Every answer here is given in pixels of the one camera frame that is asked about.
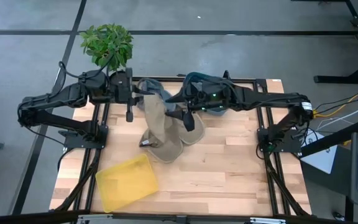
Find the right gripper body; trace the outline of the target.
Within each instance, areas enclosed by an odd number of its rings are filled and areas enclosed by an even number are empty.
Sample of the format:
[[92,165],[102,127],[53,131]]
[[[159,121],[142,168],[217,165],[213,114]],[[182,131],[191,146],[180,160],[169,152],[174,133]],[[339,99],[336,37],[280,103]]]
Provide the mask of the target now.
[[201,83],[187,83],[183,87],[183,96],[186,102],[186,109],[183,114],[183,124],[187,131],[193,131],[195,128],[195,120],[192,112],[194,111],[194,106],[200,102],[199,95],[201,94],[201,91]]

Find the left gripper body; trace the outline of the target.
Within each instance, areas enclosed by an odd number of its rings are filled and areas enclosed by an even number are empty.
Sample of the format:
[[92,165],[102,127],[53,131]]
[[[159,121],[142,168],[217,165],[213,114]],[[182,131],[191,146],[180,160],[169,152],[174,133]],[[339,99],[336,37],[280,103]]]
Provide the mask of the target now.
[[132,96],[132,69],[125,68],[122,71],[116,71],[110,76],[110,87],[112,90],[111,103],[123,104],[127,106],[126,121],[133,122],[134,115],[132,107],[135,105],[135,99]]

